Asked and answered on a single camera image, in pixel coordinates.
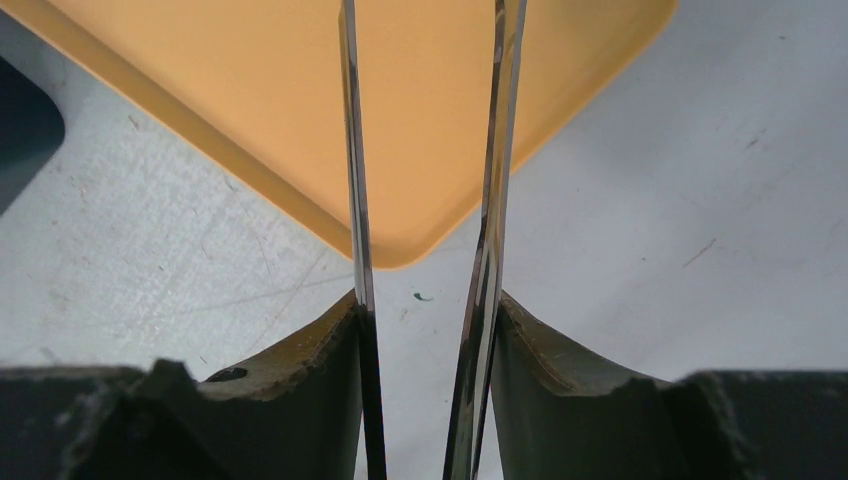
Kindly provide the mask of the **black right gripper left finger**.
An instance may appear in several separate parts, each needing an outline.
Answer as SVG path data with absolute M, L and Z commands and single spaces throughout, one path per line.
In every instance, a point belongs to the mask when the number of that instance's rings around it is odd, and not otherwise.
M 198 451 L 195 478 L 350 479 L 362 415 L 355 295 L 203 382 L 160 360 L 133 398 Z

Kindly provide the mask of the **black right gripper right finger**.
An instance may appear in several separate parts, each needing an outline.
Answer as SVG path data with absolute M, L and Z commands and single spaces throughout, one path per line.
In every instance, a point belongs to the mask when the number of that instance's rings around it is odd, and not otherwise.
M 694 380 L 663 381 L 567 337 L 509 294 L 492 395 L 507 479 L 746 479 L 749 456 Z

